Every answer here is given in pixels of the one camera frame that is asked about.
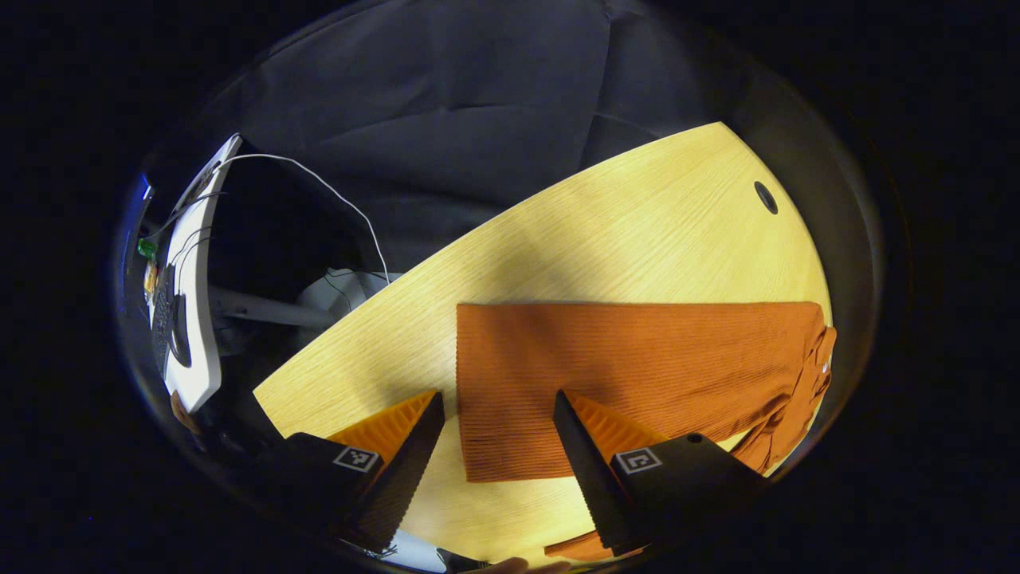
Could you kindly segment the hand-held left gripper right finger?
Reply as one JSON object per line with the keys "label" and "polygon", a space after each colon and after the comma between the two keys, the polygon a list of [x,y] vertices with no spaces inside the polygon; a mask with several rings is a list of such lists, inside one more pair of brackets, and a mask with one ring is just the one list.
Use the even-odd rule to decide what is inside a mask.
{"label": "hand-held left gripper right finger", "polygon": [[553,421],[613,556],[677,545],[736,515],[770,484],[702,434],[667,438],[578,392],[557,393]]}

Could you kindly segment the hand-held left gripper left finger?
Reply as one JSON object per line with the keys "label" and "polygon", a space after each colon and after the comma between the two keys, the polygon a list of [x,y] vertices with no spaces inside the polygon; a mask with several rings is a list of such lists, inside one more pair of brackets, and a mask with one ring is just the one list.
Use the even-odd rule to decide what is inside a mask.
{"label": "hand-held left gripper left finger", "polygon": [[255,461],[255,490],[325,541],[382,552],[406,515],[445,424],[441,392],[422,392],[321,438],[292,434]]}

